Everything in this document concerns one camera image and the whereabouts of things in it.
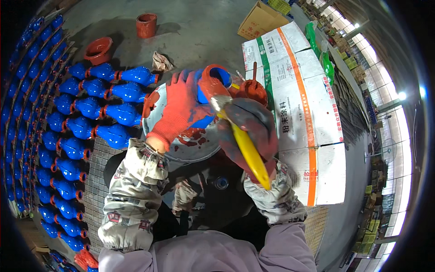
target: red paint can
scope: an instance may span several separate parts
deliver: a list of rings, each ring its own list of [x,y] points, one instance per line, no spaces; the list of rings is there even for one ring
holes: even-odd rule
[[[136,19],[136,31],[139,38],[151,38],[156,34],[157,15],[144,13]]]

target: window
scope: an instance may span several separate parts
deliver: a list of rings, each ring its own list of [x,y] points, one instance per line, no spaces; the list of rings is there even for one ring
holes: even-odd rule
[[[333,6],[327,7],[322,14],[325,16],[332,14],[332,26],[339,30],[349,33],[355,29],[354,25],[343,18]],[[397,99],[398,95],[394,82],[369,41],[361,33],[355,35],[352,40],[369,65],[369,68],[365,70],[365,82],[374,104],[381,106]],[[392,202],[392,208],[389,210],[391,215],[385,231],[385,237],[389,237],[400,234],[406,218],[406,209],[411,191],[411,147],[408,124],[402,106],[379,114],[378,121],[383,124],[380,129],[381,140],[388,145],[388,147],[384,146],[382,149],[382,152],[385,152],[383,157],[388,161],[388,180],[382,194],[384,197],[390,195]],[[380,271],[394,246],[395,242],[382,244],[375,259],[362,259],[355,272]]]

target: plastic bag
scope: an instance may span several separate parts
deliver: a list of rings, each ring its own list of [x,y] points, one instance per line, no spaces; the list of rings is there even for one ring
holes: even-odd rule
[[[320,58],[320,50],[316,44],[316,33],[314,31],[316,26],[317,26],[317,20],[309,22],[305,26],[305,37],[307,38],[308,42],[310,43],[311,49],[316,54],[316,57]]]
[[[326,77],[328,78],[329,85],[334,84],[334,65],[329,60],[329,53],[328,53],[328,41],[323,40],[321,44],[321,54],[320,54],[320,65],[323,68],[323,71],[325,71]]]

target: ceiling light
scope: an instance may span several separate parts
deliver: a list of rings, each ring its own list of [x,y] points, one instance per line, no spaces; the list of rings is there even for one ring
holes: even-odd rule
[[[399,96],[400,100],[405,100],[406,99],[406,93],[405,92],[400,92],[397,95]]]

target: red work glove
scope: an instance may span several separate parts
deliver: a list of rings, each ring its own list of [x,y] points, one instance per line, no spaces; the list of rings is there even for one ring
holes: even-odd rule
[[[278,137],[272,113],[249,98],[234,98],[232,104],[226,105],[224,110],[241,130],[248,132],[270,176],[276,166],[273,156],[278,151]],[[253,183],[259,183],[237,145],[230,123],[220,120],[217,127],[220,132],[219,144],[225,154],[250,175]]]
[[[147,134],[147,138],[154,136],[160,139],[166,151],[169,151],[169,146],[181,132],[206,115],[213,115],[208,104],[198,102],[197,82],[201,73],[202,70],[182,70],[173,74],[166,83],[167,102],[163,116]]]

